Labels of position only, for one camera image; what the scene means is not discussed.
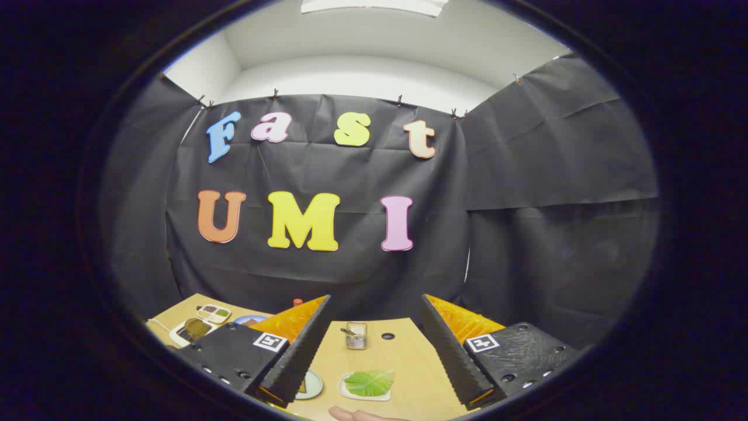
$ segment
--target black curtain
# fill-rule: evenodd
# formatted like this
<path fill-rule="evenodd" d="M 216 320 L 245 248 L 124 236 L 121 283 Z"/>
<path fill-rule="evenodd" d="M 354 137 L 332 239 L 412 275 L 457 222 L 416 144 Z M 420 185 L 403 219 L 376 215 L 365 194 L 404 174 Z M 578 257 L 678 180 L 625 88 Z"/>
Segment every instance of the black curtain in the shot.
<path fill-rule="evenodd" d="M 111 269 L 143 317 L 199 292 L 264 312 L 331 294 L 338 319 L 417 320 L 427 293 L 582 347 L 615 323 L 649 266 L 660 209 L 647 140 L 615 90 L 576 55 L 522 76 L 461 120 L 328 95 L 199 111 L 167 79 L 155 81 L 108 158 L 100 214 Z M 208 163 L 208 127 L 235 111 L 242 117 L 230 152 Z M 250 137 L 269 112 L 293 117 L 282 142 Z M 335 143 L 344 112 L 370 116 L 362 147 Z M 402 127 L 419 119 L 436 133 L 427 160 L 410 152 Z M 247 195 L 231 242 L 200 235 L 201 190 L 221 194 L 219 228 L 223 195 Z M 268 246 L 275 191 L 293 193 L 302 211 L 317 193 L 338 195 L 339 249 Z M 414 201 L 409 251 L 380 247 L 380 198 L 391 195 Z"/>
<path fill-rule="evenodd" d="M 576 55 L 552 60 L 463 120 L 470 263 L 460 303 L 581 348 L 632 298 L 657 234 L 647 141 Z"/>
<path fill-rule="evenodd" d="M 200 111 L 165 77 L 144 88 L 106 157 L 99 223 L 106 270 L 142 318 L 180 302 L 166 248 L 166 192 L 176 149 Z"/>
<path fill-rule="evenodd" d="M 230 150 L 208 163 L 208 127 L 238 111 Z M 263 115 L 292 116 L 282 142 L 250 136 Z M 333 137 L 345 112 L 371 119 L 370 138 L 360 147 Z M 436 155 L 416 157 L 403 125 L 424 120 L 435 131 Z M 180 290 L 264 312 L 279 312 L 292 299 L 333 297 L 335 317 L 346 320 L 417 317 L 420 294 L 456 299 L 465 279 L 468 214 L 464 193 L 465 138 L 451 115 L 423 107 L 363 97 L 289 95 L 224 103 L 200 114 L 177 149 L 168 193 L 169 253 Z M 238 233 L 212 243 L 197 229 L 197 194 L 215 190 L 214 224 L 223 228 L 223 195 L 247 195 Z M 293 244 L 272 248 L 273 206 L 268 194 L 291 192 L 304 212 L 318 193 L 340 197 L 334 214 L 339 249 L 320 252 Z M 386 219 L 380 199 L 413 199 L 408 210 L 412 249 L 385 252 Z"/>

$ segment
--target tin can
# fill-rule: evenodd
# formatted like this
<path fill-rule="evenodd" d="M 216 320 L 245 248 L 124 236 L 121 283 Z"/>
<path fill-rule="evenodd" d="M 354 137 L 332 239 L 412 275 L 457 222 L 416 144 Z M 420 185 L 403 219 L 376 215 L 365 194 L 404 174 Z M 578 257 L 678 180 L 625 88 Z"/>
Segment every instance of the tin can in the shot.
<path fill-rule="evenodd" d="M 350 321 L 346 329 L 355 335 L 346 335 L 346 346 L 348 349 L 366 349 L 367 348 L 367 324 L 362 321 Z"/>

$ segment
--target letter m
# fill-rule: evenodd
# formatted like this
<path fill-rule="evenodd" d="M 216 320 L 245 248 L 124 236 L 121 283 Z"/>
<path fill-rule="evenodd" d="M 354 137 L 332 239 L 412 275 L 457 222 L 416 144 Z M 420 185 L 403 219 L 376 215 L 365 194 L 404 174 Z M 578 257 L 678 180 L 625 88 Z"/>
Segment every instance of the letter m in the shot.
<path fill-rule="evenodd" d="M 289 192 L 273 192 L 268 196 L 273 204 L 273 232 L 268 239 L 268 245 L 278 249 L 287 249 L 290 241 L 286 238 L 288 230 L 293 244 L 300 249 L 312 231 L 312 238 L 307 247 L 312 250 L 333 252 L 337 250 L 337 242 L 333 234 L 333 218 L 335 207 L 340 203 L 340 197 L 332 193 L 319 193 L 314 196 L 307 211 L 302 214 L 296 204 L 296 199 Z"/>

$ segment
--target tabletop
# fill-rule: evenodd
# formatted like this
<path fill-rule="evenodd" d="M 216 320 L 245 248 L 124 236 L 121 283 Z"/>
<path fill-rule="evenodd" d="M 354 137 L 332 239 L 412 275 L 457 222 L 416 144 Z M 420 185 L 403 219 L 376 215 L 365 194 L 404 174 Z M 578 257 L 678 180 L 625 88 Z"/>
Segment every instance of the tabletop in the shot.
<path fill-rule="evenodd" d="M 208 303 L 231 310 L 227 321 L 243 315 L 269 315 L 195 294 L 154 318 L 171 329 L 195 317 L 196 307 Z M 313 421 L 335 421 L 328 413 L 335 405 L 348 411 L 362 410 L 413 421 L 451 420 L 469 412 L 459 403 L 436 350 L 411 319 L 365 321 L 367 349 L 364 350 L 346 347 L 345 334 L 340 332 L 346 323 L 331 322 L 311 363 L 310 369 L 322 379 L 322 392 L 311 399 L 296 399 L 288 405 L 289 412 Z M 147 326 L 164 344 L 177 346 L 166 330 L 152 321 Z M 392 333 L 394 338 L 384 339 L 383 333 Z M 340 395 L 337 388 L 345 374 L 373 369 L 394 371 L 389 401 L 361 401 Z"/>

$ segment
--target hand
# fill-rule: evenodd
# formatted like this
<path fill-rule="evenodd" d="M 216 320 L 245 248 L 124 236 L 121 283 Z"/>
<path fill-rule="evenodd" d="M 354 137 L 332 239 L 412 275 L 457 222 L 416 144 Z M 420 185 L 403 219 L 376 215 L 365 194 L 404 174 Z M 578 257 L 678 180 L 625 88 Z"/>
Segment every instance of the hand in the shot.
<path fill-rule="evenodd" d="M 333 418 L 339 421 L 407 421 L 400 418 L 377 417 L 374 414 L 363 411 L 349 412 L 337 406 L 328 409 L 328 412 Z"/>

